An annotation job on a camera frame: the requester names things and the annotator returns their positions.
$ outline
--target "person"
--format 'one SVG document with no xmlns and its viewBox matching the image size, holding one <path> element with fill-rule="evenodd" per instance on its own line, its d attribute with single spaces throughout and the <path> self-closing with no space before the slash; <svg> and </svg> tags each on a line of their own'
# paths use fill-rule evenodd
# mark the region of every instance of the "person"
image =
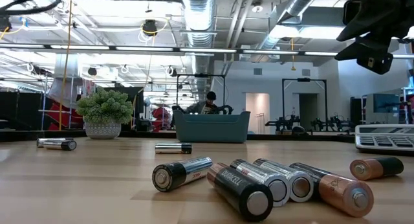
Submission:
<svg viewBox="0 0 414 224">
<path fill-rule="evenodd" d="M 214 100 L 216 99 L 216 95 L 213 91 L 207 93 L 207 100 L 206 101 L 199 101 L 196 104 L 187 107 L 187 113 L 198 113 L 198 114 L 211 114 L 214 113 L 214 110 L 217 109 L 217 106 L 214 104 Z"/>
</svg>

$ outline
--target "white planter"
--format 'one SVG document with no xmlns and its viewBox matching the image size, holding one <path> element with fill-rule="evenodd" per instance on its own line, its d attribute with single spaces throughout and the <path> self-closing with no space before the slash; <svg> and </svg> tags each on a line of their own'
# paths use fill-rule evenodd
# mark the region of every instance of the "white planter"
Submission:
<svg viewBox="0 0 414 224">
<path fill-rule="evenodd" d="M 114 139 L 121 133 L 121 124 L 114 121 L 107 124 L 85 123 L 85 131 L 91 139 Z"/>
</svg>

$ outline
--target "black frame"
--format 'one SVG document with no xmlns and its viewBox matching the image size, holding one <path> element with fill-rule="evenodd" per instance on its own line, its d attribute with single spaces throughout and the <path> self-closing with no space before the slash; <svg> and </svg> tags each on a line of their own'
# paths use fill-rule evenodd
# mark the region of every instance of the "black frame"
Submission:
<svg viewBox="0 0 414 224">
<path fill-rule="evenodd" d="M 310 78 L 282 78 L 282 110 L 283 118 L 285 118 L 285 81 L 297 81 L 297 82 L 323 82 L 323 89 L 325 90 L 325 123 L 328 123 L 328 94 L 327 94 L 327 81 L 326 79 L 310 79 Z"/>
<path fill-rule="evenodd" d="M 180 76 L 193 76 L 195 78 L 208 78 L 208 77 L 221 77 L 223 78 L 223 105 L 225 105 L 226 101 L 226 75 L 219 75 L 219 74 L 177 74 L 177 97 L 175 101 L 175 105 L 179 104 L 179 78 Z"/>
</svg>

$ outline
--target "table surface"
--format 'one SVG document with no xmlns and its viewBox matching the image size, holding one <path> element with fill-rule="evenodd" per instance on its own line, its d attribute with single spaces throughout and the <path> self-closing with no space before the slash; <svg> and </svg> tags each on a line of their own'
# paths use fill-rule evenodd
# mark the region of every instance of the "table surface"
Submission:
<svg viewBox="0 0 414 224">
<path fill-rule="evenodd" d="M 198 156 L 230 164 L 265 157 L 282 164 L 303 162 L 352 177 L 354 159 L 376 157 L 340 142 L 248 141 L 193 144 L 192 155 L 155 155 L 166 139 L 76 139 L 74 151 L 36 148 L 34 141 L 0 143 L 0 223 L 243 223 L 206 179 L 171 193 L 158 192 L 154 167 Z M 264 223 L 414 223 L 414 157 L 398 177 L 367 182 L 375 196 L 364 218 L 352 218 L 321 202 L 274 208 Z"/>
</svg>

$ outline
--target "aa battery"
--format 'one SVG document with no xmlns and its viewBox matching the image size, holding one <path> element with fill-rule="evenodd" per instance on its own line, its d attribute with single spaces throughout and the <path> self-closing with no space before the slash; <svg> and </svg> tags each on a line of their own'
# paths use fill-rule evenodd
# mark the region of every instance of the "aa battery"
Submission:
<svg viewBox="0 0 414 224">
<path fill-rule="evenodd" d="M 270 170 L 262 169 L 242 159 L 234 160 L 230 167 L 254 181 L 268 186 L 272 192 L 273 207 L 280 207 L 289 200 L 290 186 L 286 177 Z"/>
<path fill-rule="evenodd" d="M 63 142 L 65 140 L 73 140 L 72 137 L 61 137 L 61 138 L 40 138 L 36 141 L 36 146 L 42 148 L 45 142 Z"/>
<path fill-rule="evenodd" d="M 169 192 L 181 185 L 203 178 L 213 164 L 209 157 L 161 164 L 153 171 L 153 184 L 160 192 Z"/>
<path fill-rule="evenodd" d="M 396 157 L 381 157 L 355 160 L 351 163 L 349 169 L 355 178 L 369 180 L 397 175 L 404 170 L 404 165 Z"/>
<path fill-rule="evenodd" d="M 247 221 L 262 221 L 272 210 L 272 192 L 237 170 L 215 163 L 207 180 Z"/>
<path fill-rule="evenodd" d="M 191 143 L 157 143 L 155 153 L 184 153 L 190 154 Z"/>
<path fill-rule="evenodd" d="M 72 151 L 76 149 L 76 141 L 74 140 L 47 141 L 43 143 L 43 147 L 48 150 Z"/>
<path fill-rule="evenodd" d="M 296 202 L 308 201 L 313 195 L 313 182 L 305 172 L 290 168 L 288 166 L 267 159 L 258 159 L 253 164 L 260 168 L 276 172 L 289 181 L 291 188 L 290 198 Z"/>
<path fill-rule="evenodd" d="M 371 189 L 362 181 L 308 166 L 299 162 L 290 165 L 310 175 L 314 182 L 314 196 L 354 217 L 367 215 L 374 204 Z"/>
</svg>

